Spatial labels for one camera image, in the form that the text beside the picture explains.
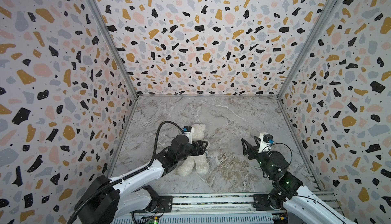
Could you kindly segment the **white fluffy teddy bear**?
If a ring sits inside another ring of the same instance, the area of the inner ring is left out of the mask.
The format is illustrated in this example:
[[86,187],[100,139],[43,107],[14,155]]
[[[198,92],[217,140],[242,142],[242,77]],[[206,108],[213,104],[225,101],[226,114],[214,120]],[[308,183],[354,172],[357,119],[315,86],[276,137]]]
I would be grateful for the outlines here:
[[[206,129],[206,125],[193,124],[192,127],[193,127],[192,141],[206,141],[204,140],[204,132]],[[185,177],[190,175],[193,169],[195,169],[196,173],[199,175],[205,175],[209,172],[209,164],[207,162],[206,153],[204,153],[201,156],[189,156],[184,161],[184,163],[177,169],[177,173],[179,176]]]

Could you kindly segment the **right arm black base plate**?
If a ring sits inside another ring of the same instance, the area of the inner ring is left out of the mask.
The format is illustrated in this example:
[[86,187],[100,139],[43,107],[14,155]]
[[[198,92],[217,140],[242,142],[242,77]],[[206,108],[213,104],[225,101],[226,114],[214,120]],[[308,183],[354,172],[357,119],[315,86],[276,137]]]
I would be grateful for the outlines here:
[[281,211],[285,210],[284,204],[292,199],[292,195],[269,195],[269,194],[255,194],[253,195],[254,202],[252,206],[257,211]]

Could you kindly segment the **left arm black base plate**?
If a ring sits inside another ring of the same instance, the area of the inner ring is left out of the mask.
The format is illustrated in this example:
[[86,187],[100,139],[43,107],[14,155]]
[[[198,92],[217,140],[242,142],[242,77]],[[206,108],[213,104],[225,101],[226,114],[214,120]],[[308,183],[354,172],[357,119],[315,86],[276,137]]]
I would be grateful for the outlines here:
[[158,198],[153,198],[151,203],[142,210],[136,210],[134,213],[170,213],[173,207],[172,195],[160,195]]

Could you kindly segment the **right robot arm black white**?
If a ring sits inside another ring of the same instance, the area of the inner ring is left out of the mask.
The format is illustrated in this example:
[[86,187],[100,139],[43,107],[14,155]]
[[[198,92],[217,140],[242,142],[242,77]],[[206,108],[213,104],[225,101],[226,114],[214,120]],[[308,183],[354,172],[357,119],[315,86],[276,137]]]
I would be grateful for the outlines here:
[[263,178],[269,179],[273,189],[268,195],[267,203],[274,210],[285,209],[303,220],[306,224],[353,224],[354,222],[338,213],[323,200],[317,197],[301,180],[288,171],[291,160],[273,150],[280,145],[269,133],[255,136],[255,145],[241,139],[244,156],[255,160],[263,173]]

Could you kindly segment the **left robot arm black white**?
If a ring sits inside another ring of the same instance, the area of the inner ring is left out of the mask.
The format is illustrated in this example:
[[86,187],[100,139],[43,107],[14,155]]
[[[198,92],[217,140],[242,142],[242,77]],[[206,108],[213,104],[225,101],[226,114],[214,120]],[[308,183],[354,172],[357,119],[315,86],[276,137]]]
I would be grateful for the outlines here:
[[154,210],[159,195],[149,183],[176,169],[178,162],[203,155],[208,144],[207,141],[191,141],[186,132],[155,155],[152,163],[118,177],[98,177],[76,204],[68,223],[80,220],[83,224],[110,224],[134,211]]

